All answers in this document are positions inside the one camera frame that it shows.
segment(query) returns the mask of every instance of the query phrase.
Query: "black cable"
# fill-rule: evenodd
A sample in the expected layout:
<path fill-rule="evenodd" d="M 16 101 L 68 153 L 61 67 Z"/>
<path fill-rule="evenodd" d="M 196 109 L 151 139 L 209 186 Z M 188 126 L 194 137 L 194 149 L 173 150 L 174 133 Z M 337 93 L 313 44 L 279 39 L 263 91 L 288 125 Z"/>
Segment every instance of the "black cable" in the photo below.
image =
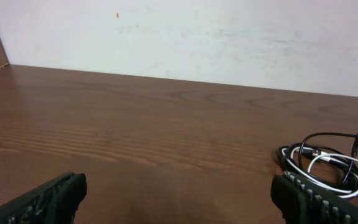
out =
<path fill-rule="evenodd" d="M 281 165 L 282 169 L 290 170 L 290 171 L 296 172 L 298 174 L 301 174 L 297 170 L 297 169 L 299 169 L 302 172 L 309 175 L 311 178 L 315 179 L 316 181 L 321 182 L 322 184 L 326 184 L 327 186 L 330 186 L 331 188 L 333 188 L 330 191 L 332 191 L 333 193 L 335 193 L 337 195 L 349 195 L 349 193 L 342 194 L 341 192 L 337 192 L 334 189 L 346 190 L 346 191 L 351 191 L 351 192 L 357 191 L 358 190 L 358 179 L 355 177 L 355 175 L 358 177 L 358 167 L 354 164 L 354 161 L 352 161 L 350 159 L 335 158 L 335 160 L 334 159 L 329 160 L 329 163 L 332 166 L 337 167 L 338 169 L 342 170 L 345 173 L 340 184 L 320 179 L 320 178 L 303 170 L 302 161 L 301 161 L 302 156 L 305 156 L 308 159 L 313 159 L 314 156 L 320 155 L 324 151 L 331 151 L 333 153 L 343 155 L 343 153 L 339 152 L 338 150 L 335 150 L 335 149 L 327 147 L 327 146 L 309 145 L 306 143 L 307 140 L 309 140 L 310 138 L 315 137 L 315 136 L 342 136 L 342 137 L 348 137 L 348 138 L 355 138 L 355 142 L 352 147 L 351 156 L 355 157 L 358 153 L 358 134 L 344 134 L 344 133 L 310 134 L 309 136 L 305 137 L 304 140 L 300 143 L 296 143 L 291 146 L 283 146 L 280 149 L 278 149 L 277 156 L 280 159 L 280 165 Z M 293 152 L 293 150 L 295 150 L 297 147 L 299 147 L 298 164 L 296 164 L 296 162 L 290 156 L 291 153 Z"/>

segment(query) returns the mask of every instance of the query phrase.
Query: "desk surface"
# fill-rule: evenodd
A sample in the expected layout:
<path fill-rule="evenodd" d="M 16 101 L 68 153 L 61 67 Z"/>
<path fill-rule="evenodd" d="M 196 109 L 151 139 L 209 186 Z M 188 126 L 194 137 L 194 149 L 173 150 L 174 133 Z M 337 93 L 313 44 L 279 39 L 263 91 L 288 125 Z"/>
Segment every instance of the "desk surface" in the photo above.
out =
<path fill-rule="evenodd" d="M 88 181 L 76 223 L 284 223 L 273 151 L 321 131 L 356 133 L 358 98 L 11 65 L 0 204 L 72 170 Z"/>

